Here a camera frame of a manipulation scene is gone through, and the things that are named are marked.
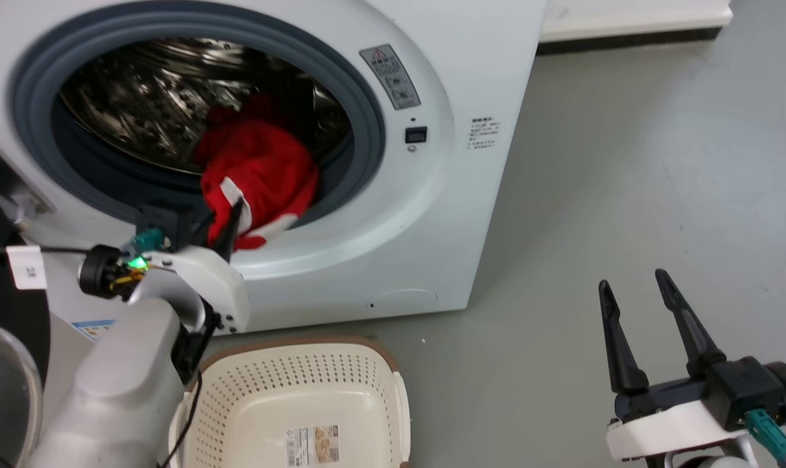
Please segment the metal door hinge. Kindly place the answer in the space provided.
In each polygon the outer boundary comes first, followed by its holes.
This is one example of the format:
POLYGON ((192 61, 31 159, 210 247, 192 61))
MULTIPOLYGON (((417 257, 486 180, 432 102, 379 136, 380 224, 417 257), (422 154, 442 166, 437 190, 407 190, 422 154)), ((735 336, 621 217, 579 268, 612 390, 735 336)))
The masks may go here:
POLYGON ((19 231, 31 230, 51 206, 13 169, 0 154, 0 210, 19 231))

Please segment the grey warning label sticker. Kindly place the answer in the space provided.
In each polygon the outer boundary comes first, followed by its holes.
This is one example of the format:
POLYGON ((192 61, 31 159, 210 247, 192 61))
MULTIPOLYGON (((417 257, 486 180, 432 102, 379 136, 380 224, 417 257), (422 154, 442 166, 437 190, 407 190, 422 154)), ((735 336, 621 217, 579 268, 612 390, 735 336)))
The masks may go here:
POLYGON ((361 50, 359 54, 383 86, 393 109, 400 111, 421 105, 421 99, 410 74, 392 45, 375 45, 361 50))

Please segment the washing machine door with glass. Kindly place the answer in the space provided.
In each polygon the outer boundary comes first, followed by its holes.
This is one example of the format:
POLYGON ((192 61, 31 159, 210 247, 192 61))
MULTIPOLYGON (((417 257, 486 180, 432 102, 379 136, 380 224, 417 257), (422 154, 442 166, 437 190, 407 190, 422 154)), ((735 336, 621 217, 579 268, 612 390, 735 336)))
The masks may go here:
POLYGON ((22 241, 0 211, 0 468, 18 468, 36 439, 50 358, 42 289, 16 287, 5 252, 22 241))

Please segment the cream perforated laundry basket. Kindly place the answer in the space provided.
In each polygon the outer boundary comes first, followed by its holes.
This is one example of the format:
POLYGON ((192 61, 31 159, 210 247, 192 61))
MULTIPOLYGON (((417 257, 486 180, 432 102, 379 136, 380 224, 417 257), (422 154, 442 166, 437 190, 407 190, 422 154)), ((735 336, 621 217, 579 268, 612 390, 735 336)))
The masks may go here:
POLYGON ((393 356, 363 337, 236 346, 202 364, 185 392, 166 468, 287 468, 285 431, 338 424, 341 462, 413 468, 410 403, 393 356))

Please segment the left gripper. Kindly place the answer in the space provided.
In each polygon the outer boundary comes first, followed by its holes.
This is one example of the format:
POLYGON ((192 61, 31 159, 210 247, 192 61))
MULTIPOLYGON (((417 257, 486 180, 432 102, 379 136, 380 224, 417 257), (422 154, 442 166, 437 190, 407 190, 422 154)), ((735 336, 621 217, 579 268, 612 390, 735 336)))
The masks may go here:
POLYGON ((97 245, 86 253, 79 287, 86 295, 119 297, 130 305, 164 300, 188 332, 237 332, 250 310, 244 279, 229 263, 243 208, 239 198, 209 246, 209 221, 195 223, 192 207, 143 205, 125 246, 97 245))

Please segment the red garment with white trim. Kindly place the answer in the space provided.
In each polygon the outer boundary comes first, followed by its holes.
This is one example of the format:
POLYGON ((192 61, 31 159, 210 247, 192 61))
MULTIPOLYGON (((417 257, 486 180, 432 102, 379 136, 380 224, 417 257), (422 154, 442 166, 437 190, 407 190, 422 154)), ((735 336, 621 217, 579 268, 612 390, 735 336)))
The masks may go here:
POLYGON ((243 202, 234 248, 253 250, 289 230, 315 199, 319 169, 266 94, 240 109, 214 106, 192 160, 202 169, 203 199, 213 213, 207 241, 217 243, 232 208, 243 202))

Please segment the printed product sticker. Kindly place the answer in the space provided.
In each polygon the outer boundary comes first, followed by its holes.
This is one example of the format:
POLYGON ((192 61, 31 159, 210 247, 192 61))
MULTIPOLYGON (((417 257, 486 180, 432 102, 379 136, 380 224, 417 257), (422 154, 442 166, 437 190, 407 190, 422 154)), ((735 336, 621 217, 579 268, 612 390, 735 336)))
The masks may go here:
POLYGON ((341 462, 338 424, 290 428, 285 431, 287 468, 316 468, 341 462))

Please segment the grey rubber door gasket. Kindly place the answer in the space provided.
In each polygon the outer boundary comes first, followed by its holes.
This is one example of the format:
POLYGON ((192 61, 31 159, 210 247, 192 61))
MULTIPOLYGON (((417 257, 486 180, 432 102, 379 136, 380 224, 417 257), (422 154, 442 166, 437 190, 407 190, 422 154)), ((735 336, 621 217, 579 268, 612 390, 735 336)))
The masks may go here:
POLYGON ((10 87, 10 115, 39 169, 75 198, 135 223, 155 200, 209 214, 197 175, 126 156, 75 121, 60 89, 85 63, 116 48, 161 38, 211 38, 241 44, 291 63, 318 80, 345 110, 351 133, 322 160, 315 199, 303 226, 332 214, 366 187, 384 158, 385 122, 374 92, 345 57, 321 40, 262 13, 191 0, 123 3, 58 25, 21 60, 10 87))

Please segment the stainless steel washer drum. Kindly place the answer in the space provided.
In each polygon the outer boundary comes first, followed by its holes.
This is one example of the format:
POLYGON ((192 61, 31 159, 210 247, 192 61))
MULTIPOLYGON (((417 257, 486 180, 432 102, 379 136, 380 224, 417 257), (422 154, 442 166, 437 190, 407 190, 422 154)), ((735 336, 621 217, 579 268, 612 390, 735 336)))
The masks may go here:
POLYGON ((211 38, 123 45, 82 65, 60 98, 75 121, 117 151, 165 170, 197 175, 192 152, 214 107, 239 110, 263 94, 281 125, 315 160, 351 133, 343 107, 306 71, 279 57, 211 38))

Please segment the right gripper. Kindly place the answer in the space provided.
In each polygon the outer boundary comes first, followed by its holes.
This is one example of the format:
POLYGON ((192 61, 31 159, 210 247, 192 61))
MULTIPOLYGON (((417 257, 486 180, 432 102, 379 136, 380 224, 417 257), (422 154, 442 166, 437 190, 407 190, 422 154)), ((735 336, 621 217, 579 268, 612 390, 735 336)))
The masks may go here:
POLYGON ((655 281, 686 350, 687 380, 650 385, 620 324, 620 308, 604 279, 598 293, 616 417, 607 427, 614 460, 646 464, 755 464, 759 444, 786 464, 786 364, 752 357, 726 361, 669 273, 655 281))

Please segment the small printed text label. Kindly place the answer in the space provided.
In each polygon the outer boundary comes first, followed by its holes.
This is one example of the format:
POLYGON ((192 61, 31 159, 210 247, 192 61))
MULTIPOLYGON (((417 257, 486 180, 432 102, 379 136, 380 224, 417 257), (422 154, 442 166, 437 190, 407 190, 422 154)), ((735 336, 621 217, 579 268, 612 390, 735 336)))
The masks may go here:
POLYGON ((493 148, 499 139, 501 124, 493 116, 473 118, 467 134, 467 150, 493 148))

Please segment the blue and white energy sticker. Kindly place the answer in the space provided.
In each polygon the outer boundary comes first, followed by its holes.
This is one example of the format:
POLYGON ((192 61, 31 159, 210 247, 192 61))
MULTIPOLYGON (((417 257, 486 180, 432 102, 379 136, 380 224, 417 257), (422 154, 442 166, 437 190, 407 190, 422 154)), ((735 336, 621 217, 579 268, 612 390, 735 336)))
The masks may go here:
POLYGON ((87 322, 72 322, 74 329, 89 338, 93 343, 98 343, 105 332, 114 325, 114 320, 88 320, 87 322))

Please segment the white platform with dark base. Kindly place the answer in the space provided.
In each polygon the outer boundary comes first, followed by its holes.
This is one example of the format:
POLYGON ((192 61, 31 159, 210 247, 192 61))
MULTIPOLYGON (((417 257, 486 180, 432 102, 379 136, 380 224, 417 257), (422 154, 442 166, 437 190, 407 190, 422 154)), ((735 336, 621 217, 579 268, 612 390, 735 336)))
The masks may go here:
POLYGON ((731 0, 550 0, 539 56, 713 41, 731 0))

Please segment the white front-loading washing machine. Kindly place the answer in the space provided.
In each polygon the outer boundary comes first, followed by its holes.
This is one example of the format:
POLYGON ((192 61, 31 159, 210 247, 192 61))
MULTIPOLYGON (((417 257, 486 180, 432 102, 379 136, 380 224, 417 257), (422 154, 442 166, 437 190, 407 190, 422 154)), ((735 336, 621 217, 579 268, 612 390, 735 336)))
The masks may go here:
MULTIPOLYGON (((135 223, 85 204, 31 157, 10 115, 28 50, 69 19, 161 0, 0 0, 0 154, 51 206, 39 244, 125 242, 135 223)), ((385 122, 384 158, 342 208, 235 253, 250 300, 236 332, 353 322, 467 306, 529 82, 547 0, 191 0, 276 18, 321 40, 366 80, 385 122), (421 105, 395 110, 359 52, 389 44, 421 105), (501 124, 493 148, 467 150, 473 118, 501 124), (428 128, 408 145, 407 127, 428 128)))

